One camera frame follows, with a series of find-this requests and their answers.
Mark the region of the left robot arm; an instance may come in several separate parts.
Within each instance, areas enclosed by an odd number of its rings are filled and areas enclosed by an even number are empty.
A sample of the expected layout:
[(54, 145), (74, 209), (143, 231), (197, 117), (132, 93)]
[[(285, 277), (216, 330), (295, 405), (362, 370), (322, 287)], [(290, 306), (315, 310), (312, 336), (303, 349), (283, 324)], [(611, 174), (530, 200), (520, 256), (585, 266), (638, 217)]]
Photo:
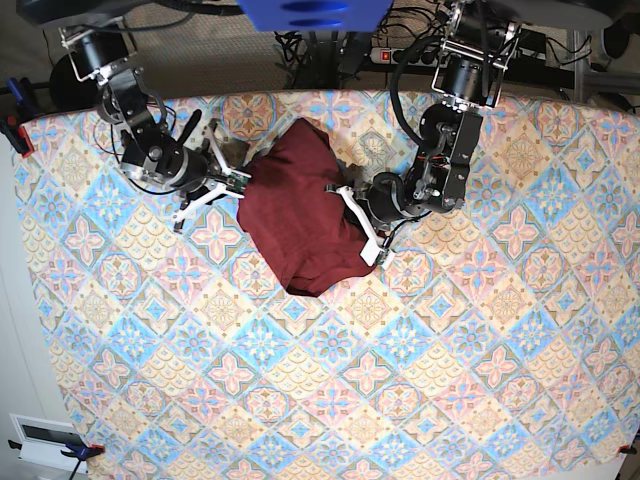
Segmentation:
[[(366, 237), (360, 252), (365, 263), (380, 265), (389, 258), (404, 224), (463, 206), (481, 113), (498, 103), (523, 25), (603, 29), (623, 7), (621, 1), (453, 1), (442, 30), (421, 35), (395, 56), (389, 95), (399, 126), (417, 146), (411, 168), (403, 176), (378, 173), (361, 189), (328, 188), (342, 197), (347, 218)], [(424, 54), (436, 63), (431, 88), (442, 100), (413, 129), (404, 115), (399, 81), (410, 62)]]

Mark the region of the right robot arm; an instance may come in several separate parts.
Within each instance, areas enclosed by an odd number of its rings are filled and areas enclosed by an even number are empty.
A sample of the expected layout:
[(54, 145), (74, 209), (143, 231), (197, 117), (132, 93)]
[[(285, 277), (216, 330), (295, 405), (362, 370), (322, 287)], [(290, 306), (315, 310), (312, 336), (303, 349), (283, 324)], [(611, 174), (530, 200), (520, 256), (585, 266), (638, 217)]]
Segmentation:
[(187, 147), (201, 111), (195, 111), (181, 135), (173, 137), (165, 103), (146, 86), (143, 69), (133, 60), (135, 35), (158, 29), (126, 23), (126, 15), (139, 5), (137, 1), (19, 1), (16, 12), (38, 27), (58, 30), (75, 80), (95, 84), (100, 117), (120, 133), (121, 171), (145, 193), (179, 195), (181, 205), (171, 220), (180, 232), (184, 221), (202, 206), (225, 196), (243, 198), (250, 177), (228, 164), (213, 126), (205, 128), (198, 148)]

